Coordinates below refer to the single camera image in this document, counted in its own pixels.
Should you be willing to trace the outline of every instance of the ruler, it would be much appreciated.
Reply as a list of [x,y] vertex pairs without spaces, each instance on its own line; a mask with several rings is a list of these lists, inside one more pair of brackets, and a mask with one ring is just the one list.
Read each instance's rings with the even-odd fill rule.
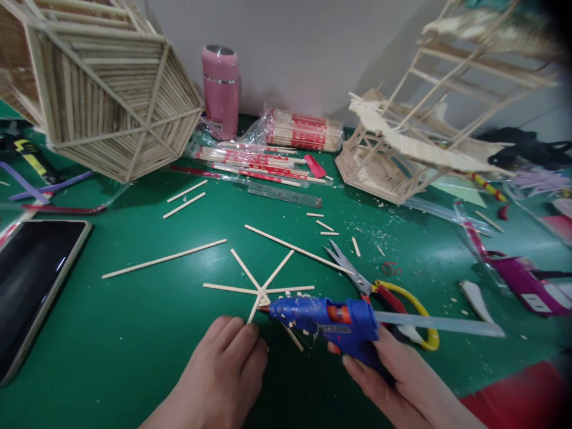
[[322,198],[320,197],[305,195],[299,192],[285,191],[283,189],[275,188],[274,186],[250,182],[248,193],[261,195],[262,197],[274,198],[275,200],[287,201],[301,206],[314,207],[315,209],[322,208]]

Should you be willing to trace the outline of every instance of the fingernail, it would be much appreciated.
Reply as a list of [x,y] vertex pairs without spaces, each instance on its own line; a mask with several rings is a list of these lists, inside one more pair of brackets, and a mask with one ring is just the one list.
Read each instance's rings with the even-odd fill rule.
[[343,355],[341,357],[341,363],[344,364],[344,366],[348,366],[351,364],[353,358],[350,355]]

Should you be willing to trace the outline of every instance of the pink water bottle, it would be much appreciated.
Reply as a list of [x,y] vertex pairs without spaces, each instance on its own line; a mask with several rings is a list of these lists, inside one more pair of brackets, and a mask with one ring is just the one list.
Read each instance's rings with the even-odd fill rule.
[[238,56],[232,49],[203,48],[203,85],[213,137],[233,138],[238,131]]

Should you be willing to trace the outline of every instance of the bamboo skewer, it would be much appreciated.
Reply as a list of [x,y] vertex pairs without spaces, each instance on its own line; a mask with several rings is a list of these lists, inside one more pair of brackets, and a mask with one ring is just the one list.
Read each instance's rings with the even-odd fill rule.
[[191,192],[191,191],[194,191],[194,190],[197,189],[198,187],[203,186],[205,183],[207,183],[207,179],[203,180],[202,182],[200,182],[200,183],[197,184],[197,185],[194,185],[194,186],[188,188],[186,191],[182,191],[180,194],[177,194],[177,195],[175,195],[174,197],[169,198],[169,199],[167,200],[167,202],[170,203],[171,201],[175,201],[177,198],[182,197],[183,195],[185,195],[185,194],[187,194],[187,193],[189,193],[189,192]]
[[206,248],[209,248],[209,247],[213,247],[213,246],[216,246],[216,245],[221,244],[221,243],[226,243],[226,239],[224,239],[224,240],[219,240],[219,241],[214,241],[213,243],[205,244],[205,245],[196,247],[196,248],[194,248],[194,249],[190,249],[190,250],[187,250],[187,251],[183,251],[183,252],[180,252],[180,253],[171,255],[171,256],[166,256],[166,257],[160,258],[160,259],[155,259],[155,260],[153,260],[153,261],[145,262],[145,263],[142,263],[142,264],[139,264],[139,265],[135,265],[135,266],[133,266],[133,267],[125,268],[125,269],[122,269],[122,270],[119,270],[119,271],[114,271],[114,272],[112,272],[112,273],[103,275],[101,278],[106,279],[106,278],[109,278],[109,277],[115,277],[115,276],[118,276],[118,275],[120,275],[120,274],[125,274],[125,273],[127,273],[127,272],[135,271],[135,270],[140,269],[140,268],[145,268],[145,267],[147,267],[147,266],[149,266],[149,265],[155,265],[155,264],[158,264],[158,263],[161,263],[161,262],[165,262],[165,261],[168,261],[168,260],[171,260],[171,259],[175,259],[175,258],[178,258],[178,257],[181,257],[181,256],[185,256],[185,255],[188,255],[188,254],[191,254],[191,253],[195,253],[195,252],[198,252],[198,251],[200,251],[200,250],[203,250],[203,249],[206,249]]
[[354,275],[354,274],[355,274],[354,272],[352,272],[352,271],[350,271],[350,270],[348,270],[348,269],[346,269],[346,268],[343,268],[343,267],[341,267],[341,266],[339,266],[339,265],[336,265],[335,263],[330,262],[329,260],[326,260],[326,259],[324,259],[324,258],[321,258],[321,257],[319,257],[319,256],[317,256],[317,255],[314,255],[313,253],[310,253],[310,252],[308,252],[308,251],[306,251],[306,250],[301,249],[300,247],[296,247],[296,246],[294,246],[294,245],[292,245],[292,244],[290,244],[290,243],[287,243],[287,242],[285,242],[284,240],[280,240],[279,238],[273,237],[272,235],[267,234],[267,233],[265,233],[265,232],[263,232],[263,231],[261,231],[261,230],[259,230],[259,229],[253,228],[253,227],[250,226],[250,225],[244,225],[244,227],[247,228],[247,229],[249,229],[249,230],[251,230],[251,231],[254,231],[254,232],[257,233],[257,234],[262,235],[263,237],[269,238],[269,239],[272,240],[272,241],[276,241],[277,243],[280,243],[280,244],[282,244],[283,246],[289,247],[289,248],[292,249],[292,250],[295,250],[295,251],[297,251],[297,252],[299,252],[299,253],[301,253],[301,254],[304,254],[304,255],[309,256],[309,257],[311,257],[311,258],[313,258],[313,259],[315,259],[315,260],[318,260],[318,261],[320,261],[321,263],[324,263],[324,264],[326,264],[326,265],[329,265],[329,266],[332,267],[332,268],[336,268],[337,270],[343,271],[343,272],[348,273],[348,274],[350,274],[350,275]]
[[199,198],[203,198],[205,196],[205,192],[203,192],[200,195],[197,195],[196,197],[194,197],[192,200],[187,201],[184,204],[181,204],[179,207],[177,207],[174,210],[171,210],[170,212],[168,212],[167,214],[163,215],[163,219],[167,219],[169,216],[174,215],[175,213],[177,213],[178,211],[184,209],[186,206],[190,206],[192,203],[194,203],[195,201],[197,201]]

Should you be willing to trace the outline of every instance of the white craft piece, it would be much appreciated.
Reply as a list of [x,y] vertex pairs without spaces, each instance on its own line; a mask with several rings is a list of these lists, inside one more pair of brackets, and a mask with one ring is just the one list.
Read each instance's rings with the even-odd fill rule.
[[167,214],[165,214],[165,215],[163,216],[163,219],[167,219],[169,216],[174,215],[176,212],[178,212],[178,211],[184,209],[186,206],[190,206],[192,203],[194,203],[195,201],[197,201],[199,198],[203,198],[204,196],[205,196],[205,192],[203,192],[203,193],[200,194],[200,195],[197,195],[197,196],[194,197],[192,200],[189,200],[189,201],[187,201],[186,203],[181,204],[181,205],[180,205],[179,207],[177,207],[176,209],[171,210],[170,212],[168,212]]
[[492,220],[490,220],[488,217],[486,217],[484,214],[482,214],[480,211],[475,210],[475,214],[479,215],[480,217],[482,217],[484,220],[486,220],[487,222],[489,222],[492,226],[494,226],[496,229],[498,229],[501,232],[505,232],[504,229],[502,229],[496,222],[493,222]]
[[203,180],[202,182],[200,182],[198,185],[194,185],[191,188],[188,188],[186,191],[182,191],[180,194],[175,195],[174,197],[171,197],[167,200],[168,203],[170,203],[171,201],[175,201],[177,198],[182,197],[185,194],[188,194],[191,191],[194,191],[195,189],[197,189],[199,186],[203,186],[206,183],[206,179]]
[[352,237],[353,246],[356,249],[357,257],[362,257],[362,254],[359,252],[358,242],[356,241],[355,237]]
[[326,225],[326,224],[323,223],[323,222],[320,222],[319,220],[317,220],[316,223],[317,223],[318,225],[322,225],[325,229],[329,229],[329,230],[332,231],[332,232],[334,231],[334,228],[330,228],[328,225]]
[[484,304],[483,295],[481,294],[481,290],[478,285],[469,282],[469,280],[464,280],[461,283],[461,288],[463,289],[469,304],[480,318],[485,322],[495,323],[487,310],[487,306]]
[[296,247],[296,246],[294,246],[294,245],[292,245],[292,244],[290,244],[290,243],[286,243],[284,240],[280,240],[279,238],[276,238],[276,237],[274,237],[274,236],[272,236],[272,235],[270,235],[270,234],[267,234],[267,233],[265,233],[265,232],[263,232],[263,231],[261,231],[261,230],[259,230],[259,229],[256,229],[256,228],[254,228],[254,227],[252,227],[252,226],[250,226],[250,225],[244,225],[244,227],[247,228],[247,229],[249,229],[249,230],[251,230],[251,231],[254,231],[254,232],[257,233],[257,234],[262,235],[263,237],[269,238],[270,240],[276,241],[277,243],[280,243],[280,244],[282,244],[283,246],[286,246],[286,247],[288,247],[288,248],[290,248],[290,249],[292,249],[292,250],[295,250],[296,252],[299,252],[299,253],[304,254],[304,255],[306,255],[306,256],[308,256],[308,257],[314,258],[315,260],[318,260],[318,261],[320,261],[321,263],[324,263],[324,264],[326,264],[326,265],[329,265],[329,266],[332,267],[332,268],[336,268],[336,269],[338,269],[338,270],[340,270],[340,271],[343,271],[343,272],[345,272],[345,273],[348,273],[349,275],[354,275],[354,274],[355,274],[353,271],[350,271],[350,270],[348,270],[348,269],[346,269],[346,268],[343,268],[343,267],[341,267],[341,266],[339,266],[339,265],[336,265],[335,263],[330,262],[329,260],[326,260],[326,259],[324,259],[324,258],[321,258],[321,257],[319,257],[319,256],[317,256],[317,255],[314,255],[313,253],[310,253],[310,252],[308,252],[308,251],[306,251],[306,250],[303,250],[303,249],[301,249],[300,247]]
[[145,267],[147,267],[147,266],[149,266],[149,265],[155,265],[155,264],[158,264],[158,263],[161,263],[161,262],[165,262],[165,261],[168,261],[168,260],[171,260],[171,259],[175,259],[175,258],[184,256],[184,255],[188,255],[188,254],[191,254],[191,253],[195,253],[195,252],[198,252],[198,251],[200,251],[200,250],[204,250],[204,249],[206,249],[206,248],[213,247],[213,246],[216,246],[217,244],[221,244],[221,243],[226,243],[226,238],[225,238],[224,240],[219,240],[219,241],[215,241],[215,242],[213,242],[213,243],[205,244],[205,245],[202,245],[202,246],[199,246],[199,247],[196,247],[196,248],[194,248],[194,249],[190,249],[190,250],[187,250],[187,251],[184,251],[184,252],[181,252],[181,253],[177,253],[177,254],[174,254],[174,255],[171,255],[171,256],[166,256],[166,257],[163,257],[163,258],[161,258],[161,259],[155,259],[155,260],[153,260],[153,261],[145,262],[145,263],[142,263],[142,264],[139,264],[139,265],[135,265],[135,266],[133,266],[133,267],[125,268],[125,269],[122,269],[122,270],[119,270],[119,271],[114,271],[114,272],[112,272],[112,273],[105,274],[105,275],[101,276],[101,278],[115,277],[115,276],[120,275],[120,274],[125,274],[126,272],[135,271],[135,270],[137,270],[137,269],[139,269],[139,268],[145,268]]

